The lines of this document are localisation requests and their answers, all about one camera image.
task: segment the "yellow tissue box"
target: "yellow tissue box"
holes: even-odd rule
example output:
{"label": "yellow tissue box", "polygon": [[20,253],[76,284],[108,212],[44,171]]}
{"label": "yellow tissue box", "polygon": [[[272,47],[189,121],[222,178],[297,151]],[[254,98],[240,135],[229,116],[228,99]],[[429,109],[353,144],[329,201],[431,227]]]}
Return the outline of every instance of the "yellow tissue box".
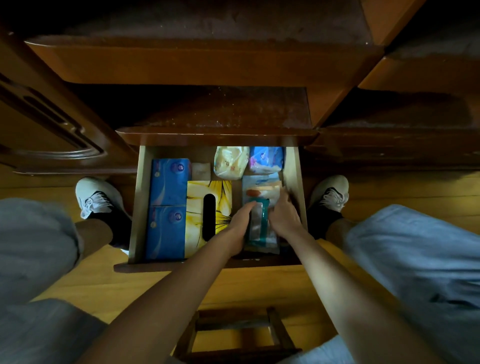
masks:
{"label": "yellow tissue box", "polygon": [[232,213],[232,182],[230,181],[188,181],[187,217],[185,227],[185,258],[191,257],[205,245],[202,237],[204,197],[215,197],[215,234],[228,226]]}

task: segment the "hand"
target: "hand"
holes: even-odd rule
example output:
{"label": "hand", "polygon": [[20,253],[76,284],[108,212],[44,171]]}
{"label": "hand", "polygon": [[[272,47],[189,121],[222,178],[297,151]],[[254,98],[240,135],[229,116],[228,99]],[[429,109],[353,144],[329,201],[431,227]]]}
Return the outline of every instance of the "hand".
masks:
{"label": "hand", "polygon": [[285,188],[281,189],[275,207],[268,211],[268,221],[276,234],[287,240],[292,234],[303,230],[300,217]]}
{"label": "hand", "polygon": [[255,206],[256,202],[249,202],[233,215],[228,227],[222,230],[218,235],[225,235],[228,244],[230,245],[230,255],[234,256],[241,252],[243,248],[243,236],[247,231],[248,222],[250,220],[250,211]]}

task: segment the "wooden floor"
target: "wooden floor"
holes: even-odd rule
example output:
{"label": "wooden floor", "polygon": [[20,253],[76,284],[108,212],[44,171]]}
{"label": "wooden floor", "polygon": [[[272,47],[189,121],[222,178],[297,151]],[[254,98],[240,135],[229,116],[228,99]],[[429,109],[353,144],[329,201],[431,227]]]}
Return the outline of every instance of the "wooden floor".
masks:
{"label": "wooden floor", "polygon": [[[360,221],[390,204],[402,204],[480,233],[480,172],[364,172],[346,175],[350,201],[344,216]],[[74,221],[80,219],[74,195],[79,176],[25,177],[0,168],[0,198],[25,197],[63,206]],[[126,208],[132,208],[134,176],[109,179],[122,192]],[[305,178],[305,193],[317,179]],[[324,246],[369,290],[395,304],[382,287],[329,243]],[[60,279],[39,299],[65,299],[81,309],[111,322],[125,307],[165,273],[120,274],[113,265],[126,260],[121,251],[102,248]],[[204,299],[201,309],[258,311],[273,305],[281,314],[295,344],[308,350],[335,335],[330,322],[302,267],[224,269]],[[216,350],[271,344],[266,329],[242,332],[202,332],[194,350]]]}

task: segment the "open drawer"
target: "open drawer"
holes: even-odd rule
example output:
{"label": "open drawer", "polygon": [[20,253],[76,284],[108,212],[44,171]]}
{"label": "open drawer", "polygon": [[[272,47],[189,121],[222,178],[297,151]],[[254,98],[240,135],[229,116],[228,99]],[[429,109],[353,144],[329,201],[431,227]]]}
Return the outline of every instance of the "open drawer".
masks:
{"label": "open drawer", "polygon": [[[213,165],[215,151],[215,146],[140,147],[129,258],[127,263],[114,266],[116,272],[171,271],[182,264],[183,261],[144,261],[152,160],[155,158],[188,158],[191,162],[210,163]],[[212,180],[220,180],[213,172],[211,174]],[[304,227],[307,227],[307,213],[297,147],[285,147],[284,168],[279,174],[281,174],[283,185],[289,191],[292,200],[295,201],[302,224]],[[241,180],[232,181],[232,216],[240,207]],[[293,252],[293,249],[289,247],[285,254],[280,255],[242,252],[231,258],[225,268],[286,266],[295,264],[300,264],[300,261]]]}

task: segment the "stool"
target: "stool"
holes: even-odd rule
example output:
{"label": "stool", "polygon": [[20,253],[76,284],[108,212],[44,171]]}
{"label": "stool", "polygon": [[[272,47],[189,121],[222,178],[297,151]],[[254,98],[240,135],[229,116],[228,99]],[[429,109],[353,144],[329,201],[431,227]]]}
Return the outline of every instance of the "stool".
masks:
{"label": "stool", "polygon": [[[198,331],[228,330],[269,327],[273,345],[252,349],[228,349],[213,352],[192,352]],[[203,363],[278,363],[301,349],[295,345],[282,323],[280,315],[273,308],[266,315],[232,315],[225,317],[201,317],[197,311],[180,337],[173,356],[187,364]]]}

